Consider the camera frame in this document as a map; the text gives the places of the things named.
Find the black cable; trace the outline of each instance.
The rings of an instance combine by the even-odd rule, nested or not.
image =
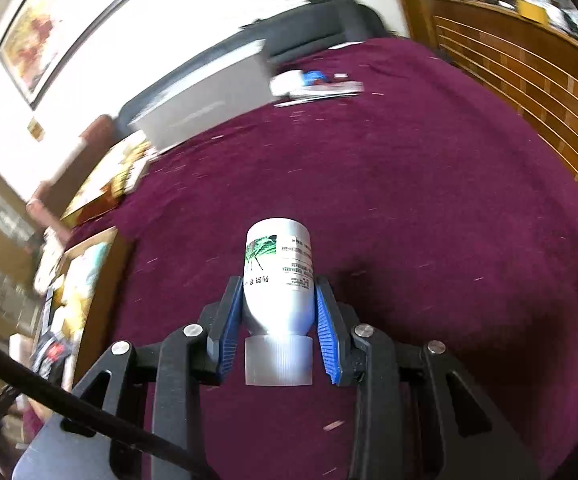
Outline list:
[[[88,402],[54,386],[0,350],[0,379],[19,389],[60,415],[77,421],[92,431],[108,436],[126,446],[149,453],[189,471],[194,477],[220,480],[210,465],[199,462],[175,444],[104,412]]]

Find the green leaf image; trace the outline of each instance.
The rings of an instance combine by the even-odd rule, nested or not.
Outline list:
[[[258,257],[264,254],[275,254],[275,240],[276,235],[272,235],[256,238],[250,242],[245,248],[245,267],[249,264],[249,269],[253,269],[253,262],[255,261],[260,270],[264,270],[258,261]]]

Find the wooden cabinet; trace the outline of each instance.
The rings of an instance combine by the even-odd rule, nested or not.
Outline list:
[[[578,42],[501,7],[422,2],[438,45],[524,117],[578,182]]]

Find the metal bolt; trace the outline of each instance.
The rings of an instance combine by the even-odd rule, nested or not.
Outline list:
[[[447,350],[447,346],[442,341],[429,341],[427,343],[427,348],[432,354],[444,354]]]
[[[367,323],[361,323],[354,328],[355,335],[360,337],[371,337],[373,335],[373,326]]]
[[[131,345],[127,341],[116,341],[111,346],[111,353],[114,355],[126,354],[130,348]]]
[[[195,337],[197,335],[201,335],[203,333],[203,328],[198,325],[197,323],[193,323],[191,325],[187,325],[182,332],[185,333],[187,337]]]

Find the picture frame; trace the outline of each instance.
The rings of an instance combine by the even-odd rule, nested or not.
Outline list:
[[[0,40],[0,62],[32,110],[87,38],[128,1],[22,1]]]

